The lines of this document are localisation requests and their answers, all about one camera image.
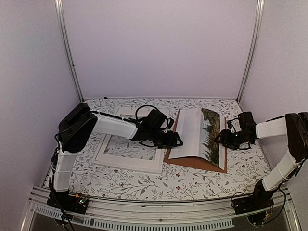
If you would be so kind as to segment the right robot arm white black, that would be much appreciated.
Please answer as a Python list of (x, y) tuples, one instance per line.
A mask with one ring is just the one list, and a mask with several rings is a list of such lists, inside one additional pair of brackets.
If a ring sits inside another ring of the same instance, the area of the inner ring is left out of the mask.
[(308, 158), (308, 114), (307, 112), (289, 113), (256, 124), (251, 112), (238, 114), (240, 131), (232, 132), (232, 122), (227, 122), (228, 128), (223, 129), (214, 139), (232, 150), (237, 150), (243, 143), (255, 144), (256, 140), (276, 136), (286, 136), (288, 148), (282, 160), (263, 179), (259, 180), (252, 196), (249, 198), (249, 206), (253, 210), (259, 210), (279, 186), (288, 181), (292, 176), (297, 176), (303, 163)]

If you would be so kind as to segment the right aluminium corner post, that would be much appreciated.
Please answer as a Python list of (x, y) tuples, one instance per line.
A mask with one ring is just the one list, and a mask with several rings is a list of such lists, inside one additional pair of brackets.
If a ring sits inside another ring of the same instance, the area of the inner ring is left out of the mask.
[(256, 6), (256, 13), (255, 13), (255, 19), (254, 19), (254, 26), (252, 31), (252, 37), (251, 42), (249, 46), (248, 56), (244, 67), (243, 77), (240, 83), (239, 91), (237, 94), (236, 101), (238, 104), (241, 103), (244, 97), (244, 92), (248, 83), (250, 71), (253, 64), (253, 59), (257, 47), (257, 41), (260, 33), (260, 28), (262, 24), (262, 17), (263, 17), (263, 11), (264, 11), (264, 0), (257, 0), (257, 6)]

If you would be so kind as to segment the white picture frame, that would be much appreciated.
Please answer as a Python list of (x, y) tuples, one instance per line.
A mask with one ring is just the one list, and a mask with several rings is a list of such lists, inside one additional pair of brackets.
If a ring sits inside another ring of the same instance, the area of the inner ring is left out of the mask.
[(102, 135), (103, 138), (91, 162), (105, 167), (160, 174), (165, 150), (146, 147), (132, 140), (139, 127), (127, 116), (135, 119), (135, 110), (118, 107), (115, 115), (96, 115), (98, 121), (92, 133)]

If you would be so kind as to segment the floral patterned table mat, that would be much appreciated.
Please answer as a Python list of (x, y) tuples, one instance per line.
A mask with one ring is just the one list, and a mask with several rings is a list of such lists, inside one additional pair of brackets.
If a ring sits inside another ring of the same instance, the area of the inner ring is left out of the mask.
[[(167, 108), (174, 118), (177, 110), (208, 108), (234, 118), (242, 110), (235, 100), (221, 99), (91, 99), (93, 110), (113, 114), (117, 107), (130, 108), (150, 104)], [(120, 168), (103, 167), (92, 162), (104, 135), (92, 133), (86, 147), (74, 162), (69, 190), (90, 196), (141, 200), (203, 200), (249, 194), (255, 183), (270, 172), (265, 156), (256, 144), (247, 151), (227, 152), (227, 173), (194, 169), (163, 163), (162, 173), (148, 174)], [(111, 140), (111, 147), (124, 154), (152, 154), (147, 147), (131, 141)]]

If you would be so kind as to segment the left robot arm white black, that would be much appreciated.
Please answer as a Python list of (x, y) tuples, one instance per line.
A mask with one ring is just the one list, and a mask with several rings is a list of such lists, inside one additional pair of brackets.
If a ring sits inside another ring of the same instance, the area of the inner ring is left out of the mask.
[(99, 111), (93, 111), (86, 103), (79, 103), (59, 124), (54, 138), (57, 142), (52, 156), (52, 177), (49, 188), (53, 201), (61, 208), (71, 205), (69, 179), (75, 158), (86, 146), (91, 133), (98, 129), (107, 135), (119, 136), (144, 145), (150, 141), (158, 149), (171, 149), (183, 145), (177, 132), (171, 131), (174, 123), (155, 106), (149, 114), (138, 117), (137, 108), (133, 118), (123, 118)]

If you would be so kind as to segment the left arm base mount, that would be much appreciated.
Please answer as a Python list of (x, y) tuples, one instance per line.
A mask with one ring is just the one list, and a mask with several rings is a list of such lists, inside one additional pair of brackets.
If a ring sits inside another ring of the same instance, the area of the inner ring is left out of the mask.
[(66, 192), (50, 192), (47, 205), (64, 211), (86, 214), (89, 198), (81, 193), (70, 195)]

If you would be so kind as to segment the aluminium corner post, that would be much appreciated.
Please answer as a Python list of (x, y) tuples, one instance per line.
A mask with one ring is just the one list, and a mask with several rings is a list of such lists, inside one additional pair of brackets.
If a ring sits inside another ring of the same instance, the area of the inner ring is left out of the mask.
[(257, 47), (257, 41), (260, 33), (260, 28), (262, 24), (262, 17), (263, 17), (263, 11), (264, 11), (264, 0), (257, 0), (257, 6), (256, 6), (256, 13), (255, 13), (255, 19), (254, 19), (254, 26), (252, 31), (252, 37), (251, 42), (249, 46), (248, 56), (244, 67), (243, 77), (240, 83), (239, 91), (237, 94), (236, 101), (238, 104), (241, 103), (244, 97), (244, 92), (248, 83), (250, 71), (253, 64), (253, 59)]
[(69, 67), (70, 75), (73, 81), (74, 89), (76, 91), (78, 100), (80, 102), (83, 102), (84, 96), (82, 94), (81, 85), (77, 77), (76, 65), (75, 65), (71, 47), (69, 44), (69, 37), (68, 37), (68, 32), (67, 32), (66, 23), (65, 23), (63, 1), (55, 0), (54, 2), (55, 2), (55, 9), (56, 9), (56, 15), (58, 19), (60, 34), (61, 34), (61, 38), (63, 41), (64, 52), (65, 52), (66, 59), (68, 62), (68, 67)]

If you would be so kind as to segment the left aluminium corner post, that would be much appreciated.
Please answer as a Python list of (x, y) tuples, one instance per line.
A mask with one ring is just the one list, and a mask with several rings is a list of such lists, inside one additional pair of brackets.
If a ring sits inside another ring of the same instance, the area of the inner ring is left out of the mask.
[(66, 59), (68, 62), (68, 67), (69, 67), (70, 75), (73, 81), (74, 89), (76, 91), (78, 100), (80, 102), (83, 102), (84, 96), (82, 94), (81, 85), (77, 77), (76, 65), (75, 65), (71, 47), (69, 44), (69, 37), (68, 37), (68, 32), (67, 32), (66, 23), (65, 23), (63, 1), (55, 0), (54, 2), (55, 2), (55, 9), (56, 9), (56, 15), (58, 19), (60, 34), (61, 34), (61, 38), (63, 41), (64, 52), (65, 52)]

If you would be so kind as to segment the front aluminium rail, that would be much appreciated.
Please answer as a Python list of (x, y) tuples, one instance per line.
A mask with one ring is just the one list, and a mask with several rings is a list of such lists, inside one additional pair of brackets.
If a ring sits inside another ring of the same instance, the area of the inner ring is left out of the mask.
[(254, 226), (247, 216), (236, 215), (230, 198), (143, 202), (90, 197), (86, 214), (71, 213), (71, 221), (62, 218), (59, 209), (47, 205), (49, 191), (33, 187), (22, 220), (23, 231), (301, 231), (296, 210), (283, 187), (273, 196), (272, 214), (264, 225)]

